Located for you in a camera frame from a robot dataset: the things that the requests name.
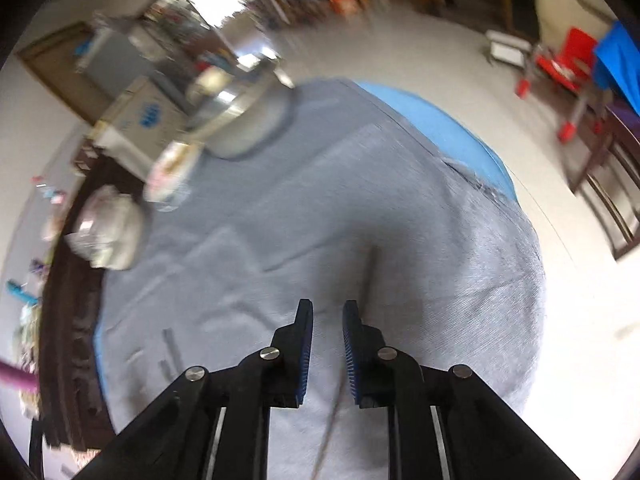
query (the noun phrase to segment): gray tablecloth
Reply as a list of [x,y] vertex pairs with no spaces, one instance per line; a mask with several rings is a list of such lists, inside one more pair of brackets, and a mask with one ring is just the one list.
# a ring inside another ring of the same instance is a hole
[[366,301],[388,344],[431,367],[469,364],[523,407],[542,335],[535,231],[375,97],[302,85],[285,131],[243,160],[206,156],[192,184],[179,209],[152,215],[137,264],[104,284],[98,346],[117,431],[167,386],[160,361],[233,366],[299,298],[314,303],[308,391],[271,415],[270,478],[387,478],[384,410],[358,410],[348,388],[337,399],[347,299]]

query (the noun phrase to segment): silver screw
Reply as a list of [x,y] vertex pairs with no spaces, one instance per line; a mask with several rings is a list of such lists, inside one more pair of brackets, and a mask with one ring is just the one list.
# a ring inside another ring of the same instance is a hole
[[453,374],[460,379],[468,379],[474,372],[467,365],[455,365],[453,367]]
[[392,361],[398,356],[398,351],[391,346],[383,346],[378,350],[378,357],[383,361]]
[[265,361],[273,361],[279,355],[280,350],[278,350],[275,346],[267,346],[267,348],[263,348],[262,350],[260,350],[260,357]]
[[191,368],[187,368],[184,376],[188,381],[199,381],[204,377],[204,368],[202,366],[192,366]]

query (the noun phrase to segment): blue tabletop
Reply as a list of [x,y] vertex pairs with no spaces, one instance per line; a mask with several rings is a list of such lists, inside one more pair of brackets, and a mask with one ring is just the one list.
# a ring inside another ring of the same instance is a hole
[[500,157],[452,117],[409,92],[374,83],[358,85],[406,117],[442,153],[462,162],[480,180],[517,202],[513,182]]

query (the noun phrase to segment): white tile floor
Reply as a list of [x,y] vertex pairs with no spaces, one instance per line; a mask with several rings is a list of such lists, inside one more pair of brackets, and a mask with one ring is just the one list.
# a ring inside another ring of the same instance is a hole
[[542,246],[545,337],[526,422],[582,480],[609,480],[640,437],[640,249],[616,263],[566,173],[588,154],[555,137],[571,107],[540,80],[521,101],[516,69],[490,65],[481,34],[410,9],[287,31],[274,42],[294,81],[345,76],[414,92],[502,158]]

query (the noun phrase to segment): wooden stool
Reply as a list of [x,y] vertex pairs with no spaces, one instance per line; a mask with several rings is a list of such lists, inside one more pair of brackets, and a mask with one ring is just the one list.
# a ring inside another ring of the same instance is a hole
[[593,175],[593,171],[602,165],[607,155],[611,153],[619,161],[633,183],[640,189],[639,139],[640,118],[638,115],[627,104],[620,101],[615,101],[607,106],[607,117],[602,125],[602,133],[598,136],[591,156],[584,168],[582,168],[578,179],[570,186],[571,191],[575,194],[580,185],[586,180],[613,217],[626,241],[624,246],[613,249],[613,257],[616,260],[640,244],[640,226],[634,232],[631,230],[613,200]]

